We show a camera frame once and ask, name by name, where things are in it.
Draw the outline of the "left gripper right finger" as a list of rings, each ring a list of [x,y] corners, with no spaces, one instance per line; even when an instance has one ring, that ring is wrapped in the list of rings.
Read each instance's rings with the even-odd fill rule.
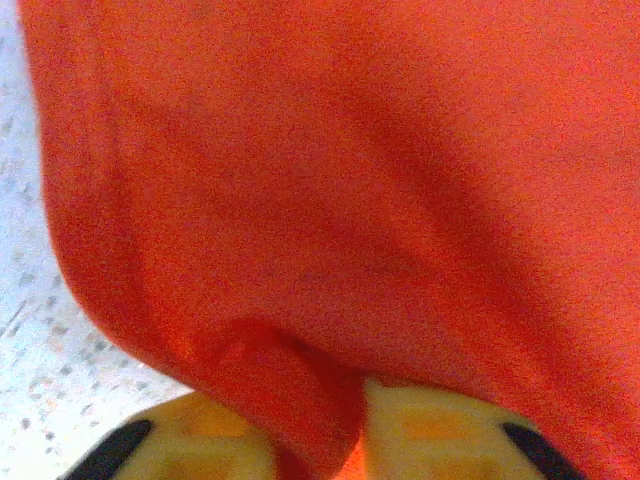
[[[364,384],[367,480],[586,480],[528,419],[416,385]]]

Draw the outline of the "orange t-shirt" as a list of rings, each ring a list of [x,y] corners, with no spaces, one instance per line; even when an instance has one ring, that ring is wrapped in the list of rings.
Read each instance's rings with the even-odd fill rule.
[[[51,240],[114,343],[326,480],[365,375],[640,480],[640,0],[18,0]]]

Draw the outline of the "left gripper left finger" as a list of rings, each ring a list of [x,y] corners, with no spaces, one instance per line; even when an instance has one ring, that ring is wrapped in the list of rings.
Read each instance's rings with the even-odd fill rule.
[[[266,435],[202,394],[141,411],[59,480],[280,480]]]

